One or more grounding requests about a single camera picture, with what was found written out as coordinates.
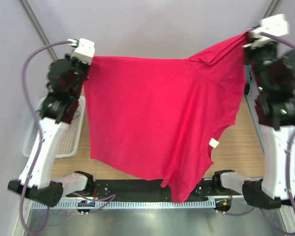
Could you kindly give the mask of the red t shirt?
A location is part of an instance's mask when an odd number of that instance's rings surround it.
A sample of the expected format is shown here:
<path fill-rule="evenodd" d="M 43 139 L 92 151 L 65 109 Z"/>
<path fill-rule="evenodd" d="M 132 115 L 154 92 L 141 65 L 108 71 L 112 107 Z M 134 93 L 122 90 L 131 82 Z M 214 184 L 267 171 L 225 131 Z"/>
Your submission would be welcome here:
<path fill-rule="evenodd" d="M 90 156 L 187 200 L 235 124 L 246 85 L 240 34 L 185 59 L 95 56 L 84 84 Z"/>

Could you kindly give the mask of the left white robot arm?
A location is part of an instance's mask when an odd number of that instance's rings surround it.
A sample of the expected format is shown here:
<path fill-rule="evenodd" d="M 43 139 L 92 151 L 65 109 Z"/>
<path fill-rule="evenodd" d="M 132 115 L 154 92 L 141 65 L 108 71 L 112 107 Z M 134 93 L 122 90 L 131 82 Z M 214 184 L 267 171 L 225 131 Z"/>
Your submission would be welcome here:
<path fill-rule="evenodd" d="M 78 109 L 91 61 L 66 54 L 51 63 L 47 75 L 49 92 L 38 113 L 36 141 L 24 170 L 18 179 L 9 181 L 8 190 L 48 207 L 56 206 L 63 196 L 74 192 L 85 197 L 94 192 L 93 176 L 82 171 L 51 178 L 61 140 Z"/>

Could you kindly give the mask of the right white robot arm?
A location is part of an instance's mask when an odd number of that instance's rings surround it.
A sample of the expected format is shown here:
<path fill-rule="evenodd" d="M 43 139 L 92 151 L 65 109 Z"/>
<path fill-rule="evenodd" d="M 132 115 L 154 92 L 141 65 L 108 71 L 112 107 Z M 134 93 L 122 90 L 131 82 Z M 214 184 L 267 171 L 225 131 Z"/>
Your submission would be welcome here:
<path fill-rule="evenodd" d="M 245 62 L 259 90 L 255 110 L 264 143 L 264 177 L 255 180 L 223 170 L 211 183 L 216 194 L 231 190 L 262 209 L 295 206 L 295 47 L 280 57 L 277 47 L 276 42 L 244 46 Z"/>

